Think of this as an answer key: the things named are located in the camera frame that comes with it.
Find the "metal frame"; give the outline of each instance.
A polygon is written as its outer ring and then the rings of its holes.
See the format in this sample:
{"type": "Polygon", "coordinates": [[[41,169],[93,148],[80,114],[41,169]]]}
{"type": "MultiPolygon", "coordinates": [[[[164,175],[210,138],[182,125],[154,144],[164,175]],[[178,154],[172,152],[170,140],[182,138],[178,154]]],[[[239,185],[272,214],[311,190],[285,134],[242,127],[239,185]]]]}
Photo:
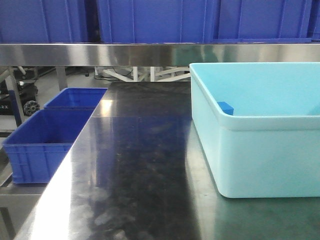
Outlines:
{"type": "Polygon", "coordinates": [[[0,66],[183,67],[207,62],[320,62],[320,44],[0,44],[0,66]]]}

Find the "blue block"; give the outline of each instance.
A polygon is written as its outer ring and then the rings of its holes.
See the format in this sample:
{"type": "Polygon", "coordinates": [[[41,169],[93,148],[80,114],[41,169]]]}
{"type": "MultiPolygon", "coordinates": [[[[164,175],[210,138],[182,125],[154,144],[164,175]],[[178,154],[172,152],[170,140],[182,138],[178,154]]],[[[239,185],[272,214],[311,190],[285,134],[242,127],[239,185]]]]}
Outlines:
{"type": "Polygon", "coordinates": [[[230,106],[228,103],[226,103],[225,101],[218,101],[217,103],[219,104],[220,108],[225,114],[229,114],[229,115],[234,114],[234,108],[230,106]]]}

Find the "table surface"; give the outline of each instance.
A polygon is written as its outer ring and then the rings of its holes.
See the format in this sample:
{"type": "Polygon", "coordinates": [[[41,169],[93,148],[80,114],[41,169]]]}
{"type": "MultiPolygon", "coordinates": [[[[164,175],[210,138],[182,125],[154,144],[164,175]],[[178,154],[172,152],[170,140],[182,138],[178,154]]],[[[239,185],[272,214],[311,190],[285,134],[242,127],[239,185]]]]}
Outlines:
{"type": "Polygon", "coordinates": [[[113,83],[16,240],[318,240],[320,198],[228,199],[189,82],[113,83]]]}

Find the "floor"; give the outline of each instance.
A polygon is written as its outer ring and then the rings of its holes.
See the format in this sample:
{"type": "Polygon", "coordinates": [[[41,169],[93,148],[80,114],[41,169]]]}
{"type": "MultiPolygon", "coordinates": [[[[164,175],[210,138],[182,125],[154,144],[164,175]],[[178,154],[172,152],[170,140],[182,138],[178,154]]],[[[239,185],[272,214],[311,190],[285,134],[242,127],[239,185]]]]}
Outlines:
{"type": "MultiPolygon", "coordinates": [[[[77,88],[107,88],[111,81],[94,79],[93,69],[90,71],[90,75],[86,77],[83,73],[75,72],[74,74],[67,76],[68,87],[77,88]]],[[[38,88],[38,95],[36,96],[37,102],[40,104],[40,108],[46,102],[52,99],[59,93],[59,86],[57,80],[57,74],[55,71],[40,77],[35,85],[38,88]]],[[[12,115],[0,115],[0,130],[14,130],[16,129],[15,118],[12,115]]],[[[0,148],[1,143],[5,138],[0,137],[0,148]]]]}

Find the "blue storage bin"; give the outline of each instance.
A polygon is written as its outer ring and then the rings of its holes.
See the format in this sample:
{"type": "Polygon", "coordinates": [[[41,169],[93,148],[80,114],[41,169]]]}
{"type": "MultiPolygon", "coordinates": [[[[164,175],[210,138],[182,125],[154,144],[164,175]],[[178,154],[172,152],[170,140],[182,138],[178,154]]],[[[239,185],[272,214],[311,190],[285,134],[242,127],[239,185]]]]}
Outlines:
{"type": "Polygon", "coordinates": [[[219,0],[97,0],[105,43],[210,43],[219,0]]]}
{"type": "Polygon", "coordinates": [[[214,42],[305,43],[312,0],[221,0],[214,42]]]}
{"type": "Polygon", "coordinates": [[[312,0],[308,38],[320,40],[320,0],[312,0]]]}
{"type": "Polygon", "coordinates": [[[190,72],[193,122],[223,196],[320,197],[320,63],[194,63],[190,72]]]}
{"type": "Polygon", "coordinates": [[[90,110],[39,110],[2,145],[15,184],[48,183],[83,129],[90,110]]]}
{"type": "Polygon", "coordinates": [[[82,43],[97,38],[91,0],[1,0],[0,43],[82,43]]]}
{"type": "Polygon", "coordinates": [[[65,88],[43,107],[45,109],[94,110],[106,91],[107,88],[65,88]]]}

